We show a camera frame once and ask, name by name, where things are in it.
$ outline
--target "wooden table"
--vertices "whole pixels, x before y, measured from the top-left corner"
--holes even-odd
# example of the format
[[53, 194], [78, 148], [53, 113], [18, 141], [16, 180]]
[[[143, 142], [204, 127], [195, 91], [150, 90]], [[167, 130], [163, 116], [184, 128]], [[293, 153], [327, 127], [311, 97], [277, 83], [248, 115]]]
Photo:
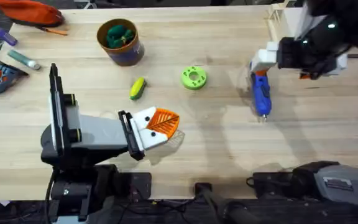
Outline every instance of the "wooden table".
[[[270, 71], [273, 111], [258, 122], [251, 108], [247, 64], [269, 41], [267, 6], [98, 9], [62, 11], [69, 36], [13, 25], [15, 49], [43, 65], [35, 72], [7, 56], [0, 60], [30, 73], [0, 95], [0, 200], [42, 199], [52, 169], [40, 160], [40, 135], [49, 123], [49, 66], [55, 62], [65, 92], [75, 93], [83, 114], [116, 118], [119, 110], [150, 106], [181, 116], [174, 140], [136, 162], [124, 154], [106, 163], [124, 171], [151, 172], [153, 198], [192, 196], [195, 182], [211, 182], [225, 197], [254, 197], [245, 179], [255, 171], [281, 170], [332, 160], [358, 167], [358, 60], [338, 77], [299, 80], [296, 71]], [[105, 21], [133, 21], [145, 57], [118, 67], [99, 47]], [[206, 86], [185, 89], [181, 71], [208, 73]], [[129, 99], [134, 80], [149, 83]]]

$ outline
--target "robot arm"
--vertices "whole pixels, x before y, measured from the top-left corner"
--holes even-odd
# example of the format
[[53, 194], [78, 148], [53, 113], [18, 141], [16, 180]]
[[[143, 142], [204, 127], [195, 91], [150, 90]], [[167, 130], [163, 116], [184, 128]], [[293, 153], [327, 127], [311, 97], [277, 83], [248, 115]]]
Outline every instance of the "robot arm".
[[306, 0], [296, 37], [269, 43], [252, 60], [251, 72], [297, 68], [311, 79], [338, 73], [346, 53], [358, 47], [358, 0]]
[[292, 172], [256, 172], [258, 198], [315, 198], [358, 205], [358, 169], [338, 162], [311, 162]]
[[129, 151], [136, 160], [145, 151], [167, 142], [179, 116], [151, 107], [135, 114], [118, 112], [119, 119], [80, 114], [74, 94], [64, 94], [57, 67], [50, 71], [50, 126], [41, 137], [42, 161], [59, 169], [93, 166]]
[[133, 115], [120, 111], [119, 119], [82, 115], [75, 95], [63, 93], [57, 72], [52, 64], [51, 123], [41, 136], [41, 160], [53, 167], [45, 197], [47, 218], [53, 223], [83, 223], [108, 197], [149, 198], [150, 173], [120, 173], [115, 165], [97, 164], [125, 152], [142, 160], [146, 150], [174, 135], [179, 116], [156, 107]]

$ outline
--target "black cable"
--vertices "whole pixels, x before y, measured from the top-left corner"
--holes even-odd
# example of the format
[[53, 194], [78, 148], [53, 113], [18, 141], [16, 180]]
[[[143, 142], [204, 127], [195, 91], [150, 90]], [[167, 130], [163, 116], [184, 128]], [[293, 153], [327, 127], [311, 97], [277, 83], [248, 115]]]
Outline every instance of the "black cable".
[[124, 218], [125, 212], [127, 211], [127, 209], [129, 209], [130, 205], [132, 205], [132, 202], [129, 202], [128, 205], [123, 209], [123, 211], [121, 213], [121, 217], [119, 217], [117, 224], [121, 223], [122, 218]]
[[184, 213], [180, 213], [180, 216], [181, 216], [181, 219], [183, 219], [183, 221], [185, 221], [185, 223], [187, 224], [191, 224], [191, 222], [189, 222], [186, 217], [185, 217], [185, 214]]
[[133, 214], [136, 214], [136, 215], [166, 215], [168, 212], [171, 212], [171, 211], [178, 211], [180, 208], [184, 207], [184, 206], [187, 206], [191, 203], [193, 203], [195, 200], [197, 199], [197, 197], [181, 204], [181, 205], [178, 205], [178, 206], [175, 206], [175, 207], [170, 207], [169, 209], [163, 211], [163, 212], [155, 212], [155, 213], [150, 213], [150, 212], [138, 212], [138, 211], [135, 211], [135, 210], [132, 210], [132, 209], [129, 209], [128, 208], [128, 211], [130, 211], [131, 213]]
[[45, 214], [44, 215], [45, 215], [45, 223], [46, 224], [50, 224], [50, 220], [49, 220], [49, 216], [48, 216], [48, 213], [49, 213], [49, 196], [50, 196], [50, 191], [52, 189], [52, 184], [53, 184], [53, 181], [56, 178], [57, 172], [58, 172], [58, 170], [56, 168], [53, 168], [52, 174], [50, 175], [50, 178], [49, 178], [47, 193], [45, 194], [45, 207], [44, 207], [44, 213]]

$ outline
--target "label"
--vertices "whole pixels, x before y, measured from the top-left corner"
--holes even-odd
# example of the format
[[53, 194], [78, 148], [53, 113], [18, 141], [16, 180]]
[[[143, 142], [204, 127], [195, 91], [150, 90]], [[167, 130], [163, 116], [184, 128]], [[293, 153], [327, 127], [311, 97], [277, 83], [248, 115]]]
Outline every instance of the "label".
[[140, 41], [137, 41], [137, 43], [127, 52], [118, 54], [111, 52], [108, 53], [111, 59], [113, 59], [118, 64], [127, 64], [136, 61], [142, 54], [144, 54], [144, 46], [140, 43]]
[[340, 179], [334, 177], [323, 177], [327, 188], [353, 191], [352, 182], [347, 179]]

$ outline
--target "floor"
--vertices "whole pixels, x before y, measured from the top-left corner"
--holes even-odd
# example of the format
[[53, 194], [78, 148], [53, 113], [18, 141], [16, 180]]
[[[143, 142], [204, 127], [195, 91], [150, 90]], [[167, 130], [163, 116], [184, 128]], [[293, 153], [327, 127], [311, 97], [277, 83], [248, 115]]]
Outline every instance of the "floor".
[[[38, 0], [47, 3], [59, 9], [75, 9], [76, 5], [72, 0]], [[207, 6], [210, 0], [164, 0], [153, 2], [154, 0], [142, 0], [142, 4], [154, 4], [154, 6]], [[231, 4], [244, 4], [243, 0], [231, 1]], [[0, 11], [0, 27], [9, 30], [12, 22], [3, 16]], [[287, 200], [241, 200], [250, 212], [261, 219], [274, 220], [274, 223], [358, 223], [358, 207], [345, 203], [333, 202], [302, 202]], [[43, 202], [23, 201], [11, 202], [4, 207], [0, 204], [0, 223], [43, 223]], [[113, 209], [107, 210], [106, 223], [216, 223], [210, 208], [201, 200], [192, 203], [186, 207], [183, 213], [185, 219], [181, 217], [182, 213], [169, 212], [165, 215], [136, 215], [129, 210], [126, 211], [122, 220], [123, 208], [119, 205], [127, 205], [127, 202], [116, 202]], [[132, 211], [138, 212], [156, 212], [155, 209], [166, 209], [152, 205], [150, 202], [135, 203], [131, 205]]]

